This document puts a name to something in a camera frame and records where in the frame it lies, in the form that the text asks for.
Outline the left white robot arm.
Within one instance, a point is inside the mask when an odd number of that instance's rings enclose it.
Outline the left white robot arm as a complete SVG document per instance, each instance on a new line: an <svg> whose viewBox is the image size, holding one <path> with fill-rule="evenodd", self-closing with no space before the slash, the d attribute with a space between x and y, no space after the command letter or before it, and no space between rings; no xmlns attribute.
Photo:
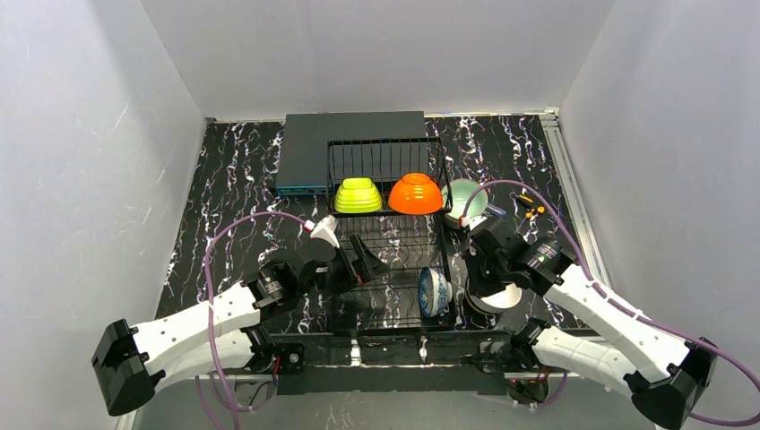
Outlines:
<svg viewBox="0 0 760 430"><path fill-rule="evenodd" d="M271 361L275 347L256 331L260 323L290 312L313 288L338 296L389 272L358 235L349 240L345 249L310 238L211 301L150 322L109 324L91 359L108 414L135 411L158 391L216 366Z"/></svg>

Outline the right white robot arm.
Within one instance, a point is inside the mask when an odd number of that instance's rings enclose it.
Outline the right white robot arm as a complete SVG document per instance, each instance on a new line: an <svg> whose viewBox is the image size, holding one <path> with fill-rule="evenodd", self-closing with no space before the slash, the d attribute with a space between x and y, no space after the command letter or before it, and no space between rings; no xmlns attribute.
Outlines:
<svg viewBox="0 0 760 430"><path fill-rule="evenodd" d="M608 346L531 318L512 334L503 356L522 366L560 367L627 396L655 425L679 429L711 381L716 355L695 342L644 323L612 305L614 294L587 279L578 257L557 241L529 244L484 227L470 234L463 256L478 296L510 286L530 290L579 317Z"/></svg>

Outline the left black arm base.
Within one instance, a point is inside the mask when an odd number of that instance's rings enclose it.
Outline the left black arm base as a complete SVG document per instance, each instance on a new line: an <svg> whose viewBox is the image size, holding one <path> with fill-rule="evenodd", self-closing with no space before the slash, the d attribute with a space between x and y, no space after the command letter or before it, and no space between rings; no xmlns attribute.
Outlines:
<svg viewBox="0 0 760 430"><path fill-rule="evenodd" d="M246 374L263 375L267 399L277 394L283 375L298 375L305 367L305 346L277 341L265 328L234 331L234 345L244 353L241 369Z"/></svg>

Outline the orange white bowl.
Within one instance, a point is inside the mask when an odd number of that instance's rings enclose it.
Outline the orange white bowl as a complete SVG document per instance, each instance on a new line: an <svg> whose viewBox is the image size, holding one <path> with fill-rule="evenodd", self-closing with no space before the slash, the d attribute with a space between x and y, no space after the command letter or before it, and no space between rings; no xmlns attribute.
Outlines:
<svg viewBox="0 0 760 430"><path fill-rule="evenodd" d="M441 210L444 201L438 186L427 174L412 172L393 185L388 205L393 211L417 216Z"/></svg>

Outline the green white bowl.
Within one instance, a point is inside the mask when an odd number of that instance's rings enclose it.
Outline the green white bowl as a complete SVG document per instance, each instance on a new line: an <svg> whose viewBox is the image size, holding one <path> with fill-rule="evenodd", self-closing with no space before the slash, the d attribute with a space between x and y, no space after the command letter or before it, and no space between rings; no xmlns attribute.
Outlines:
<svg viewBox="0 0 760 430"><path fill-rule="evenodd" d="M360 214L379 211L383 197L368 177L349 177L342 181L334 199L339 213Z"/></svg>

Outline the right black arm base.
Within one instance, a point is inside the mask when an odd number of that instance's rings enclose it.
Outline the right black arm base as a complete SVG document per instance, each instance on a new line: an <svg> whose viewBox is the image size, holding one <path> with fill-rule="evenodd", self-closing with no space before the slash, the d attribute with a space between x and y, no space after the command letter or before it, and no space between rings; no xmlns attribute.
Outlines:
<svg viewBox="0 0 760 430"><path fill-rule="evenodd" d="M535 373L507 378L507 394L516 408L535 410L546 407L564 393L569 379L569 373L564 371L559 387L550 394L548 378L553 367L541 363L532 349L538 344L539 335L551 327L549 322L532 317L518 331L508 332L506 340L483 342L476 353L462 356L460 363L474 366L483 374Z"/></svg>

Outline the blue patterned bowl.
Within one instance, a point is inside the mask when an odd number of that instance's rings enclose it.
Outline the blue patterned bowl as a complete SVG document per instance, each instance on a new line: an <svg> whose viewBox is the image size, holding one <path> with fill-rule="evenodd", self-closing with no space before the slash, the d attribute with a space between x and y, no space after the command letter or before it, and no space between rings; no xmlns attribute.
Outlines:
<svg viewBox="0 0 760 430"><path fill-rule="evenodd" d="M453 287L442 270L424 267L419 275L418 296L422 316L438 317L448 311Z"/></svg>

